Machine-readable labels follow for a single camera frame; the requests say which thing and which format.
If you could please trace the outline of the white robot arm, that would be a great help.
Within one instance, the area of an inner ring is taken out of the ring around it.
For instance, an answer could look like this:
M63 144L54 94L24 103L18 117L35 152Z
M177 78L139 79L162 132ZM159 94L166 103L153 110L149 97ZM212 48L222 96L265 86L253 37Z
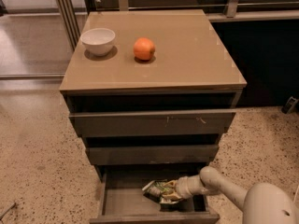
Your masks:
M198 175L184 176L165 184L173 189L167 200L187 200L197 194L222 193L242 213L242 224L299 224L299 209L282 189L270 183L256 183L248 190L206 166Z

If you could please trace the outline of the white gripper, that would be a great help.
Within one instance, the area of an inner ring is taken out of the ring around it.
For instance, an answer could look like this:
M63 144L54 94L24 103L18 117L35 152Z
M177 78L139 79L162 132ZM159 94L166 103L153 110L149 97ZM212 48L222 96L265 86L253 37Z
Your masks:
M206 188L202 183L199 175L183 176L177 180L171 180L163 183L165 188L175 188L176 191L163 194L163 197L171 201L181 199L190 199L192 196L204 194Z

